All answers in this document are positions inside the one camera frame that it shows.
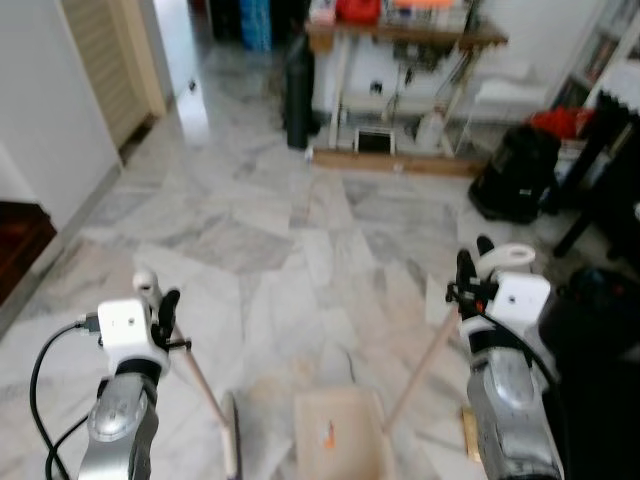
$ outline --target wire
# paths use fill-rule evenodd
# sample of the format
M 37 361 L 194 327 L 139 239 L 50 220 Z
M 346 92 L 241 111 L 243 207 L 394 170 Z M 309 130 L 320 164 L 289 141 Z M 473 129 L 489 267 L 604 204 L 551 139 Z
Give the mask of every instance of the wire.
M 556 382 L 549 368 L 545 365 L 544 361 L 542 360 L 542 357 L 540 357 L 540 355 L 538 355 L 538 353 L 536 353 L 536 351 L 526 341 L 520 338 L 520 336 L 517 333 L 515 333 L 513 330 L 511 330 L 509 327 L 499 322 L 495 318 L 478 310 L 475 307 L 475 305 L 473 305 L 471 302 L 467 300 L 463 300 L 462 297 L 457 292 L 452 291 L 451 296 L 456 300 L 456 302 L 458 302 L 458 305 L 460 306 L 461 309 L 464 309 L 467 312 L 473 313 L 475 315 L 478 315 L 484 318 L 486 321 L 488 321 L 493 326 L 495 326 L 498 330 L 502 331 L 503 333 L 511 337 L 516 342 L 516 345 L 518 346 L 518 348 L 522 350 L 522 352 L 525 354 L 525 356 L 531 358 L 531 360 L 535 362 L 535 364 L 538 366 L 538 368 L 542 372 L 542 375 L 544 376 L 545 380 L 549 384 L 549 390 L 551 391 L 554 397 L 554 400 L 557 403 L 558 412 L 559 412 L 559 416 L 562 423 L 562 437 L 563 437 L 562 440 L 563 440 L 563 450 L 564 450 L 564 461 L 563 461 L 564 480 L 571 480 L 571 451 L 569 446 L 569 424 L 567 420 L 567 413 L 565 411 L 564 404 L 562 403 L 562 396 L 560 395 L 560 387 L 558 386 L 558 383 Z
M 38 358 L 36 358 L 36 363 L 33 366 L 33 371 L 31 372 L 31 382 L 29 383 L 29 406 L 31 407 L 31 415 L 33 416 L 33 421 L 40 432 L 40 436 L 42 436 L 42 440 L 44 440 L 45 445 L 49 449 L 49 452 L 53 450 L 53 444 L 51 443 L 51 438 L 49 438 L 49 434 L 47 430 L 44 428 L 44 424 L 42 423 L 42 418 L 40 418 L 40 413 L 38 412 L 38 402 L 37 402 L 37 385 L 38 385 L 38 375 L 40 374 L 40 367 L 42 367 L 42 360 L 44 359 L 45 354 L 58 338 L 64 335 L 71 330 L 76 328 L 82 328 L 83 322 L 74 322 L 65 327 L 62 327 L 56 333 L 54 333 L 49 340 L 44 344 L 40 353 L 38 354 Z M 56 452 L 53 453 L 53 460 L 56 462 L 56 466 L 60 471 L 60 476 L 63 480 L 69 480 L 69 474 L 67 470 L 64 468 L 64 464 L 60 457 Z
M 53 466 L 53 459 L 58 455 L 58 449 L 60 445 L 64 443 L 64 441 L 71 436 L 73 432 L 75 432 L 80 426 L 87 421 L 89 415 L 85 415 L 80 420 L 78 420 L 69 430 L 64 432 L 64 434 L 58 439 L 58 441 L 53 445 L 53 448 L 49 450 L 49 455 L 47 455 L 47 461 L 44 464 L 44 474 L 47 480 L 53 480 L 53 475 L 51 473 L 51 467 Z

